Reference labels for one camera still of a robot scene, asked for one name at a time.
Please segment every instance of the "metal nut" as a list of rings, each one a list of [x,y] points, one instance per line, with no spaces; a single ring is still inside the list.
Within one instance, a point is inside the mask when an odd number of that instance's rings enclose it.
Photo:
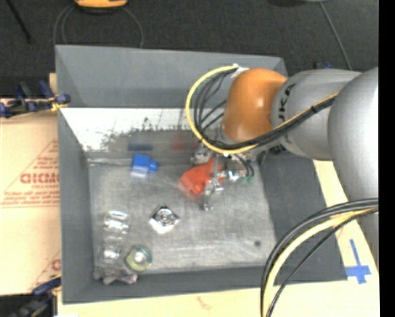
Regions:
[[[171,209],[163,205],[154,212],[149,222],[157,233],[165,234],[174,228],[179,219]]]

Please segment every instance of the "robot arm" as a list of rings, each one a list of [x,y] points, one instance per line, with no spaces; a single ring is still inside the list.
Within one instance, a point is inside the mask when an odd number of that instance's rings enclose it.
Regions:
[[[331,102],[314,106],[322,100]],[[297,125],[278,139],[258,144],[291,122]],[[218,153],[254,157],[282,145],[302,157],[332,160],[349,201],[378,197],[378,68],[365,73],[319,69],[289,79],[267,69],[248,69],[231,85],[217,140],[194,129]],[[379,268],[378,215],[360,225]]]

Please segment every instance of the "transparent plastic object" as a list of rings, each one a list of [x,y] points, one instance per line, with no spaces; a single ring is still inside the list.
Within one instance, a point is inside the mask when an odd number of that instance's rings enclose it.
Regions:
[[[105,214],[104,232],[108,235],[123,236],[129,228],[129,215],[118,210],[110,210]]]

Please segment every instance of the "blue plastic block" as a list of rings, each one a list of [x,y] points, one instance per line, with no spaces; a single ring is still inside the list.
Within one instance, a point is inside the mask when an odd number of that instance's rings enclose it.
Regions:
[[[134,154],[132,172],[147,174],[149,171],[157,171],[158,163],[147,155]]]

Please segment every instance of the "black cable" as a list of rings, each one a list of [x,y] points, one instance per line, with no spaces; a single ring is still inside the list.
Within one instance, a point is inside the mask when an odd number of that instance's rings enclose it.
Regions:
[[[246,161],[244,158],[242,158],[241,156],[236,155],[236,157],[237,157],[238,160],[241,162],[241,164],[243,164],[243,166],[245,167],[245,169],[246,169],[246,177],[249,177],[249,176],[250,176],[250,173],[251,173],[251,171],[250,171],[250,169],[249,169],[249,164],[248,164],[247,161]]]
[[[265,264],[264,272],[262,274],[262,282],[261,282],[261,291],[260,291],[260,314],[263,316],[264,314],[264,291],[266,285],[266,279],[268,277],[269,271],[272,268],[273,263],[276,261],[278,257],[278,253],[282,251],[288,243],[294,238],[294,236],[301,231],[303,228],[307,227],[310,224],[313,224],[316,221],[321,219],[330,218],[332,215],[338,215],[342,213],[348,213],[350,211],[358,211],[364,209],[370,209],[374,206],[378,205],[378,198],[374,199],[361,199],[357,201],[350,201],[341,204],[334,205],[332,207],[327,207],[322,210],[317,211],[311,216],[307,217],[305,220],[295,225],[292,229],[289,230],[287,234],[283,236],[283,238],[274,246],[269,258]]]
[[[196,101],[195,101],[195,106],[194,106],[194,111],[193,111],[193,117],[194,117],[194,123],[196,126],[196,129],[198,131],[201,131],[200,125],[199,125],[199,109],[200,109],[200,104],[203,96],[208,93],[208,90],[212,88],[212,86],[215,84],[217,79],[219,79],[221,75],[216,75],[201,88],[201,90],[197,93],[196,96]]]
[[[312,106],[311,108],[308,108],[307,110],[303,111],[300,113],[298,116],[291,118],[287,123],[281,125],[281,127],[275,128],[271,131],[269,131],[266,134],[263,134],[261,136],[255,137],[254,139],[243,141],[241,143],[234,143],[234,144],[226,144],[222,143],[219,141],[212,140],[208,137],[206,137],[202,132],[203,138],[208,141],[212,145],[217,145],[218,148],[220,149],[239,149],[243,147],[248,147],[251,145],[267,145],[268,143],[271,143],[272,141],[275,141],[276,139],[280,138],[287,132],[291,131],[295,127],[297,127],[299,124],[307,120],[309,117],[313,116],[314,114],[318,113],[319,111],[331,106],[334,102],[336,97],[332,96],[322,102],[319,102],[318,104]]]
[[[205,106],[206,106],[206,104],[207,104],[207,102],[208,102],[208,100],[210,99],[210,98],[212,98],[215,94],[217,94],[217,92],[219,91],[219,89],[221,88],[221,85],[223,84],[223,81],[224,81],[224,79],[225,79],[225,77],[228,75],[228,74],[230,74],[230,72],[228,72],[228,73],[223,73],[221,76],[221,79],[219,79],[219,82],[218,82],[218,85],[217,85],[217,87],[215,88],[215,90],[211,93],[211,94],[206,94],[204,97],[203,97],[203,101],[202,101],[202,103],[200,104],[200,108],[199,108],[199,122],[198,122],[198,125],[199,126],[202,126],[202,122],[203,122],[203,120],[202,120],[202,115],[203,115],[203,110],[205,109]]]
[[[14,17],[16,18],[18,25],[21,27],[21,30],[24,33],[24,36],[26,37],[26,42],[28,44],[33,44],[34,39],[32,35],[29,33],[26,25],[24,24],[23,20],[21,19],[21,16],[19,15],[17,9],[15,8],[13,2],[11,0],[5,0],[7,2],[8,7],[10,7],[11,12],[13,13]]]
[[[219,87],[221,86],[221,83],[223,82],[223,79],[225,76],[227,76],[230,72],[228,73],[221,73],[216,76],[214,76],[199,92],[196,98],[196,121],[195,124],[197,125],[196,128],[197,130],[201,129],[202,125],[202,117],[203,117],[203,109],[205,108],[205,105],[207,101],[219,90]],[[211,92],[212,87],[215,85],[215,83],[219,83],[215,91]]]
[[[214,124],[216,121],[218,121],[223,116],[224,116],[224,113],[221,113],[217,117],[215,117],[212,121],[210,121],[205,127],[202,128],[202,133],[204,133],[205,130],[208,129],[208,127],[210,127],[212,124]]]
[[[202,123],[210,116],[212,115],[217,109],[219,109],[220,107],[224,106],[227,103],[227,100],[221,101],[220,103],[218,103],[214,108],[212,108],[207,114],[205,114],[205,116],[202,118],[201,120],[201,125]]]
[[[313,255],[313,253],[315,253],[315,251],[317,251],[317,249],[319,249],[319,247],[321,247],[321,245],[323,245],[323,243],[325,243],[325,241],[327,241],[327,239],[329,239],[329,237],[331,237],[333,234],[335,234],[337,231],[339,231],[342,227],[344,227],[345,225],[347,225],[348,223],[359,219],[361,217],[365,217],[368,215],[372,215],[373,213],[378,213],[378,209],[373,209],[369,212],[366,213],[362,213],[362,214],[358,214],[354,217],[350,217],[349,219],[347,219],[346,221],[340,223],[339,225],[337,225],[336,227],[334,227],[330,232],[328,232],[307,254],[306,256],[299,262],[299,264],[294,268],[294,270],[290,273],[290,275],[287,276],[287,278],[284,280],[284,282],[281,284],[280,288],[278,289],[278,291],[276,292],[271,305],[268,308],[266,317],[271,317],[273,310],[277,304],[277,301],[281,295],[281,293],[283,292],[284,288],[286,287],[286,285],[288,284],[288,282],[290,282],[292,276],[294,276],[294,274],[296,272],[298,272],[298,270],[301,268],[301,266]]]
[[[250,176],[253,177],[255,176],[255,170],[253,169],[252,163],[250,161],[247,161],[249,169],[250,169]]]

